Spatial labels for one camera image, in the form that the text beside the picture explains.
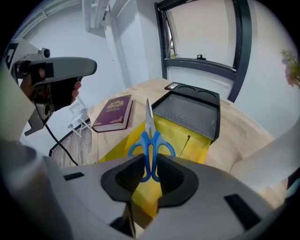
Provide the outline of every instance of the maroon book cover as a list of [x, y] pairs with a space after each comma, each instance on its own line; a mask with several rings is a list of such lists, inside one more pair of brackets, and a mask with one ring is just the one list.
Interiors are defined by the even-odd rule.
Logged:
[[126, 95], [110, 99], [96, 118], [93, 127], [123, 123], [130, 98], [131, 95]]

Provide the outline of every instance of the black tray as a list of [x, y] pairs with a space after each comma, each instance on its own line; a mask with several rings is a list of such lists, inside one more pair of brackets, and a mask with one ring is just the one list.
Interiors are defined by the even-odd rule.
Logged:
[[152, 104], [153, 113], [197, 132], [213, 143], [220, 133], [220, 96], [180, 84]]

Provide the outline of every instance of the book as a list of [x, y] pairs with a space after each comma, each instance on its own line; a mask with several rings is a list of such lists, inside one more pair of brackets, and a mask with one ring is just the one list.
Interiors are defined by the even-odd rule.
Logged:
[[92, 129], [98, 133], [126, 129], [131, 106], [131, 95], [110, 99], [96, 118]]

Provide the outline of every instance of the table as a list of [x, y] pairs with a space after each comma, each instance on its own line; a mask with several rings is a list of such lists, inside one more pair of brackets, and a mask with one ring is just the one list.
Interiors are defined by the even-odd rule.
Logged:
[[[151, 79], [124, 89], [94, 105], [88, 111], [91, 123], [99, 115], [107, 101], [131, 94], [133, 105], [126, 130], [106, 133], [92, 131], [92, 147], [89, 164], [93, 164], [104, 157], [122, 139], [145, 120], [146, 99], [154, 103], [168, 91], [164, 89], [170, 84], [166, 79]], [[232, 102], [221, 99], [221, 126], [219, 138], [210, 146], [205, 164], [230, 172], [237, 161], [241, 161], [253, 154], [273, 140], [273, 137], [246, 114], [239, 111]], [[280, 206], [286, 194], [287, 180], [260, 190], [258, 193], [276, 208]]]

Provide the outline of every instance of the gray floor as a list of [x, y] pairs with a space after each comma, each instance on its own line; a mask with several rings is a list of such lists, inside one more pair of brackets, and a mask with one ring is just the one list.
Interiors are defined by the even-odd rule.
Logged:
[[[68, 136], [61, 144], [68, 150], [72, 158], [78, 165], [87, 163], [87, 157], [91, 151], [92, 133], [88, 128], [82, 130], [82, 137], [74, 133]], [[57, 146], [52, 151], [52, 158], [54, 158], [59, 167], [75, 166], [70, 160], [66, 152]]]

